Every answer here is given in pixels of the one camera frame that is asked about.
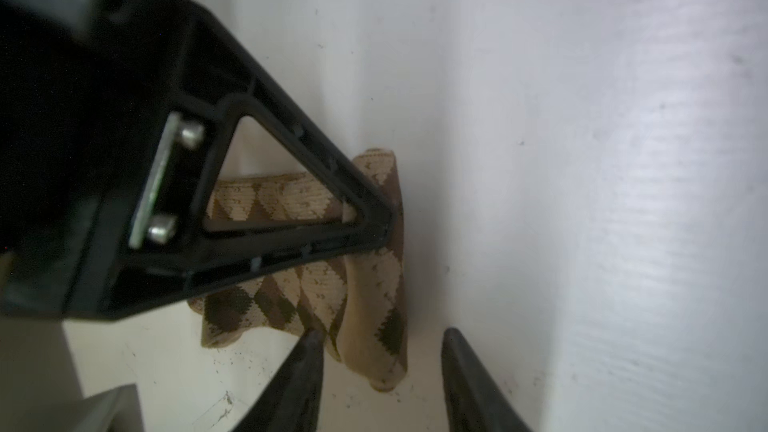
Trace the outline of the beige brown argyle sock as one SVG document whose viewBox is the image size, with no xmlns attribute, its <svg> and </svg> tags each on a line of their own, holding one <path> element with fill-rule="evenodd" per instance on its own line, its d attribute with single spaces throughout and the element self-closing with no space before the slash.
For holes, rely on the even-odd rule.
<svg viewBox="0 0 768 432">
<path fill-rule="evenodd" d="M 379 249 L 300 265 L 189 300 L 202 317 L 201 345 L 227 347 L 247 331 L 322 332 L 330 356 L 379 392 L 408 370 L 404 212 L 393 151 L 368 149 L 354 165 L 396 208 L 394 228 Z M 221 180 L 209 201 L 214 220 L 348 222 L 353 208 L 308 172 Z"/>
</svg>

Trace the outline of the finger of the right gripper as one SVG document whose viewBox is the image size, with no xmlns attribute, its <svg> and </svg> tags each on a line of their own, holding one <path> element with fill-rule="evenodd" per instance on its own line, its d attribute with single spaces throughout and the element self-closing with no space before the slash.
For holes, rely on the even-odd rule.
<svg viewBox="0 0 768 432">
<path fill-rule="evenodd" d="M 382 246 L 396 212 L 237 40 L 205 11 L 169 34 L 159 93 L 127 134 L 120 178 L 135 187 L 108 280 L 126 317 L 291 266 Z M 207 207 L 239 125 L 258 123 L 350 219 L 213 221 Z"/>
</svg>

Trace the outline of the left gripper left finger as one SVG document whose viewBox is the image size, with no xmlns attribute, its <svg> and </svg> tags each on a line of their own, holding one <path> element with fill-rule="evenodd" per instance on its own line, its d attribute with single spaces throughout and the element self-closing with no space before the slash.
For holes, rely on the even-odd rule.
<svg viewBox="0 0 768 432">
<path fill-rule="evenodd" d="M 324 336 L 305 332 L 234 431 L 313 432 L 318 428 Z"/>
</svg>

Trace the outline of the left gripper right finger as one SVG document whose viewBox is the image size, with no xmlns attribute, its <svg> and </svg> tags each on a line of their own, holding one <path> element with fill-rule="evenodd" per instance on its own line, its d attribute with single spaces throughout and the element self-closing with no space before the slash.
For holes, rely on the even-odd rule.
<svg viewBox="0 0 768 432">
<path fill-rule="evenodd" d="M 457 328 L 443 334 L 441 370 L 451 432 L 530 431 Z"/>
</svg>

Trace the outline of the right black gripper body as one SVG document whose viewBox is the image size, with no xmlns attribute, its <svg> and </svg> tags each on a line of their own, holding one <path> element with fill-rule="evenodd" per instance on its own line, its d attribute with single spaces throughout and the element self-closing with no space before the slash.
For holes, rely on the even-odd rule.
<svg viewBox="0 0 768 432">
<path fill-rule="evenodd" d="M 1 0 L 1 312 L 116 320 L 197 296 L 128 245 L 184 0 Z"/>
</svg>

